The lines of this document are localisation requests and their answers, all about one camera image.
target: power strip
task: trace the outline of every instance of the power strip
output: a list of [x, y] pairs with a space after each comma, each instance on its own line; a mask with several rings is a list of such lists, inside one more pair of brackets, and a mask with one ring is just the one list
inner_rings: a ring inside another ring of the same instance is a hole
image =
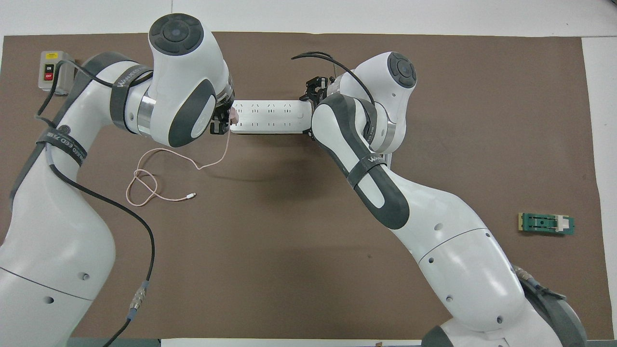
[[235, 134], [300, 134], [310, 128], [311, 103], [300, 100], [236, 100]]

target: black velcro strap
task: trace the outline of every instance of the black velcro strap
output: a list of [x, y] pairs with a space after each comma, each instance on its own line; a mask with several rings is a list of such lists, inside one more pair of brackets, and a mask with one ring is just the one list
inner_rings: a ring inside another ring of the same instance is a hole
[[375, 131], [377, 130], [377, 109], [369, 101], [364, 99], [357, 99], [360, 101], [362, 108], [364, 108], [364, 114], [366, 115], [366, 125], [362, 136], [368, 144], [372, 144], [375, 139]]
[[67, 153], [73, 158], [79, 166], [83, 163], [88, 155], [88, 152], [77, 142], [76, 139], [68, 136], [65, 133], [60, 132], [55, 128], [47, 128], [36, 143], [49, 143], [54, 147], [57, 147]]
[[362, 177], [364, 177], [370, 169], [373, 167], [385, 164], [386, 161], [379, 155], [375, 153], [371, 153], [364, 158], [360, 159], [360, 161], [354, 166], [353, 169], [347, 175], [347, 182], [352, 188], [360, 183]]
[[131, 82], [148, 71], [152, 71], [152, 68], [146, 65], [131, 66], [118, 77], [112, 87], [112, 95], [109, 99], [109, 113], [114, 124], [122, 130], [131, 132], [124, 119], [126, 99], [128, 99], [128, 90], [131, 88]]

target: metal cable connector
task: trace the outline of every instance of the metal cable connector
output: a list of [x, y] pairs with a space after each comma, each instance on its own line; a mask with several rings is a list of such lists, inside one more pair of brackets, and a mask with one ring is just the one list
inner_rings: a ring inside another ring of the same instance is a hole
[[512, 265], [512, 267], [514, 268], [514, 273], [516, 274], [516, 276], [521, 280], [527, 281], [530, 278], [533, 278], [533, 276], [529, 272], [523, 270], [523, 268], [516, 265]]
[[128, 315], [126, 316], [127, 319], [133, 320], [135, 318], [137, 310], [141, 307], [144, 299], [146, 299], [146, 291], [149, 283], [149, 281], [143, 281], [141, 287], [139, 287], [139, 289], [135, 292], [135, 296], [133, 297], [133, 300], [131, 300], [131, 304], [129, 306]]

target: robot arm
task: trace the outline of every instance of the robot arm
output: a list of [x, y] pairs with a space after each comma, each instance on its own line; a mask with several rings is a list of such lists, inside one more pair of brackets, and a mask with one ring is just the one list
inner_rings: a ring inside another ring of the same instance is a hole
[[78, 73], [57, 127], [43, 132], [17, 180], [0, 246], [0, 346], [64, 346], [114, 263], [107, 225], [49, 164], [75, 181], [99, 130], [112, 123], [178, 147], [201, 136], [213, 115], [228, 116], [233, 87], [211, 32], [172, 14], [149, 34], [154, 77], [144, 80], [151, 69], [118, 53], [90, 59], [85, 69], [113, 87]]
[[416, 84], [409, 60], [387, 52], [354, 72], [375, 104], [346, 73], [316, 106], [312, 134], [366, 208], [407, 247], [452, 314], [452, 320], [427, 334], [423, 346], [584, 344], [575, 314], [566, 319], [571, 325], [565, 335], [572, 326], [579, 329], [567, 339], [563, 327], [549, 325], [534, 310], [514, 268], [472, 208], [453, 194], [396, 175], [382, 160], [381, 154], [395, 151], [405, 134], [407, 99]]

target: emergency stop switch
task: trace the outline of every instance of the emergency stop switch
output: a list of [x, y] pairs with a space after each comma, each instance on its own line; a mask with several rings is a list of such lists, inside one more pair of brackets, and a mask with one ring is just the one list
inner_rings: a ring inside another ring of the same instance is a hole
[[56, 94], [64, 95], [73, 87], [73, 79], [75, 78], [74, 66], [66, 63], [60, 66], [56, 71], [56, 67], [60, 61], [74, 61], [73, 58], [66, 52], [62, 51], [43, 51], [41, 53], [41, 62], [39, 63], [39, 88], [44, 91], [49, 91], [57, 79]]

